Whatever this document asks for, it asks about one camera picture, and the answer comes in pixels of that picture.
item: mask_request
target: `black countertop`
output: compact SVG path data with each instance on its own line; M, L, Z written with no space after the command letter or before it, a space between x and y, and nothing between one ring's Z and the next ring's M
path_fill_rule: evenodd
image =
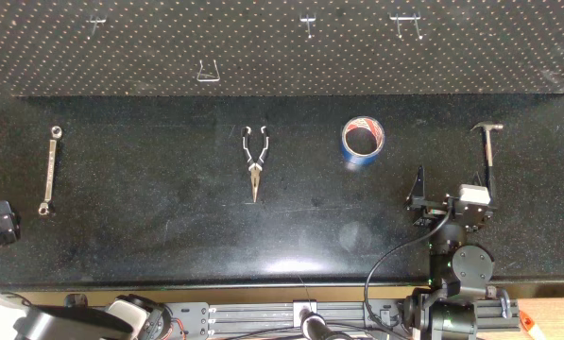
M357 115L386 139L353 171L340 130ZM561 95L1 97L0 199L23 238L0 249L0 287L363 282L382 253L424 232L402 207L420 164L436 200L485 174L481 132L470 132L483 120L505 124L492 133L500 209L469 240L495 257L496 281L564 281ZM54 125L56 213L41 219ZM256 204L246 125L271 135ZM425 282L426 250L402 250L377 281Z

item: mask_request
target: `blue tape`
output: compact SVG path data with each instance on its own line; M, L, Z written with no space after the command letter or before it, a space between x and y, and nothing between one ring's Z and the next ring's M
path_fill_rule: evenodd
M353 151L347 144L347 133L355 128L364 128L369 131L374 139L376 139L376 149L369 154L359 154ZM380 151L383 149L385 144L385 131L383 126L378 123L378 121L372 117L360 116L349 120L349 122L343 127L341 132L342 139L342 153L345 155L345 159L348 162L358 165L366 165L374 162Z

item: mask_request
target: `pegboard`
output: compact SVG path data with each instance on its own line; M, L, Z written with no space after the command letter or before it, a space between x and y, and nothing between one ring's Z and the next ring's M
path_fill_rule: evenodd
M414 21L400 37L390 17L415 14L421 39ZM200 60L220 80L198 81ZM564 0L0 0L0 83L21 96L564 93Z

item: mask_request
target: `black pliers handle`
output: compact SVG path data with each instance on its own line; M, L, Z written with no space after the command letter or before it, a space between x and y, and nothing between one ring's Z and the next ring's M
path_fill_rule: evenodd
M252 129L250 127L244 127L242 129L242 147L244 148L244 155L248 161L248 171L251 171L254 167L256 167L259 171L263 171L263 165L265 164L266 156L269 153L269 132L266 127L261 127L261 132L263 133L263 150L261 151L261 155L259 155L258 160L254 161L252 155L250 154L250 150L248 149L248 142Z

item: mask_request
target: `silver wrench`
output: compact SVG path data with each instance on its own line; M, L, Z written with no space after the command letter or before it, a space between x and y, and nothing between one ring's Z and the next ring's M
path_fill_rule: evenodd
M48 169L46 169L46 193L44 193L44 202L40 204L38 213L41 216L46 216L50 213L48 210L49 204L53 199L53 177L55 175L55 158L57 157L57 140L63 135L63 130L61 127L52 127L51 136L53 137L50 141L50 146L48 148Z

